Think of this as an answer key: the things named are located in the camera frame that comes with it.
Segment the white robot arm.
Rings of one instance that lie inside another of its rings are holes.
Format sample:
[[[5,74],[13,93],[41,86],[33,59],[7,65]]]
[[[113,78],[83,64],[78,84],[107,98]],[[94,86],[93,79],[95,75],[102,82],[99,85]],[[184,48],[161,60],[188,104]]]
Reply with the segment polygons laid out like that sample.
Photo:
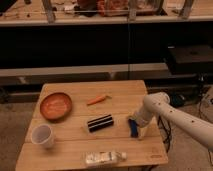
[[[143,104],[132,116],[136,124],[143,128],[155,114],[164,117],[185,131],[194,140],[213,151],[213,124],[170,105],[170,97],[165,92],[145,95]]]

